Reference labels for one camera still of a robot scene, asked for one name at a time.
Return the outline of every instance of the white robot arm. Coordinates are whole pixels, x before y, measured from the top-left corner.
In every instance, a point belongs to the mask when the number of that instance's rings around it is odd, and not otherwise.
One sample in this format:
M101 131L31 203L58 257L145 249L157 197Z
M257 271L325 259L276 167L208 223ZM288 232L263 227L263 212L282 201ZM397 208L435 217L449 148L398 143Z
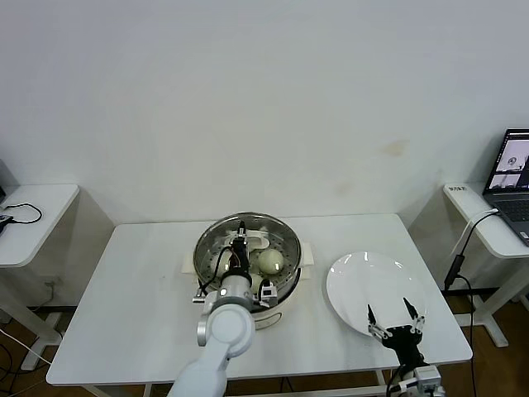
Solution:
M229 360L248 350L254 335L254 319L239 304L225 304L213 311L207 319L202 356L183 369L168 397L223 396Z
M246 228L241 222L238 236L230 246L230 269L222 276L221 288L207 293L208 283L215 279L222 256L218 256L213 278L201 285L194 303L204 304L198 323L198 345L202 356L186 366L175 381L168 397L217 397L226 389L226 368L231 358L250 347L255 335L255 322L250 314L255 305L277 304L277 289L268 280L260 285L258 299L251 292L250 263L246 250Z

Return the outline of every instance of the laptop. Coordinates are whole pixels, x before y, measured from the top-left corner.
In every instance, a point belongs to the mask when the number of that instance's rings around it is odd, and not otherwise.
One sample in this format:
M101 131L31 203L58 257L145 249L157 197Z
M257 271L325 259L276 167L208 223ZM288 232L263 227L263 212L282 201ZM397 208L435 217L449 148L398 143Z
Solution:
M529 130L507 130L484 199L529 246Z

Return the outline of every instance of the wall stain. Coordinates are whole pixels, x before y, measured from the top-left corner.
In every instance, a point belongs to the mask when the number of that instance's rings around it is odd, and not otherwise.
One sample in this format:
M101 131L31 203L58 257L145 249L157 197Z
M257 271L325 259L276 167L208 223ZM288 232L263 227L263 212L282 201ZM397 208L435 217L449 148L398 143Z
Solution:
M334 188L334 193L338 197L345 197L353 189L353 184L350 181L344 181L337 184Z
M387 145L382 146L382 153L385 155L390 155L392 157L400 157L404 154L404 151L407 148L407 145L410 143L409 139L399 139L388 143Z

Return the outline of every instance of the white table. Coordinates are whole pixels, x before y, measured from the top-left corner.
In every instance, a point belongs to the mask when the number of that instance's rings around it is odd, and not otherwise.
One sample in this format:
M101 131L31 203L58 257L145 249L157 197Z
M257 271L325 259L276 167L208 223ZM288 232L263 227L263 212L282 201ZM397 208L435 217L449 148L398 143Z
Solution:
M447 184L444 192L461 213L465 221L491 209L482 196L484 184ZM517 237L512 229L500 218L489 217L476 228L476 235L491 254L502 259L529 257L529 247ZM517 297L529 285L529 266L518 266L516 271L503 283L501 288L484 303L474 296L474 324L483 325L497 347L508 346L508 340L493 318L493 314L508 300ZM461 327L470 325L470 314L456 315Z
M42 219L28 225L10 224L5 227L0 235L0 269L22 267L31 262L79 191L75 184L27 185L4 189L7 197L0 207L31 203L42 211ZM25 221L38 216L34 209L28 207L8 209L0 213ZM57 346L60 343L60 335L55 331L60 313L51 313L46 321L41 320L17 300L12 287L2 278L0 309L13 316L38 337L31 347L37 353L42 354L46 346ZM28 354L21 368L24 371L31 370L37 362L36 356Z
M281 321L259 330L253 345L228 366L230 379L369 371L398 366L395 353L348 328L324 294L326 273L352 251L378 251L410 265L427 293L420 350L444 364L472 351L397 215L286 218L315 265L296 288ZM192 304L185 255L210 222L121 225L116 228L64 335L47 380L52 385L124 385L173 382L197 359L202 305ZM369 390L384 392L382 386ZM99 390L89 388L94 394Z

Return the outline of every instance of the floor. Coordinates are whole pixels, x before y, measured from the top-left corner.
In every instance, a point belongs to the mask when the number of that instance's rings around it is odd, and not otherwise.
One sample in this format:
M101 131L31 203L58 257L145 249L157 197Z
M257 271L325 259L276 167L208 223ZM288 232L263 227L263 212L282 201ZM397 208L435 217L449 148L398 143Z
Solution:
M465 313L469 310L469 303L465 297L449 297L447 301L454 313ZM475 373L479 397L496 397L499 395L523 396L529 395L527 391L527 368L529 367L529 312L521 304L506 304L494 315L500 327L510 342L509 347L498 349L494 346L487 332L482 327L474 329ZM59 329L68 327L71 314L63 315ZM26 344L31 344L34 335L27 331L16 321L12 321L2 328L19 338ZM12 372L17 372L24 348L17 345L9 338L0 335L0 343L12 354ZM44 357L51 360L55 354L55 347L48 347ZM0 349L0 368L10 366L9 356ZM45 383L47 366L41 369L17 376L7 374L0 381L0 397L17 393L17 397L92 397L91 394L78 387L53 387ZM471 397L472 384L469 363L462 363L440 368L446 395L450 397ZM5 371L0 369L0 377ZM265 380L237 380L228 383L227 395L250 395L264 393L278 393L290 391L290 386L295 391L309 391L321 389L337 389L355 386L376 385L376 376L373 372L345 373L339 375L296 376L286 379ZM153 388L153 397L165 397L170 385L156 385ZM143 395L143 386L127 386L126 390L134 397Z

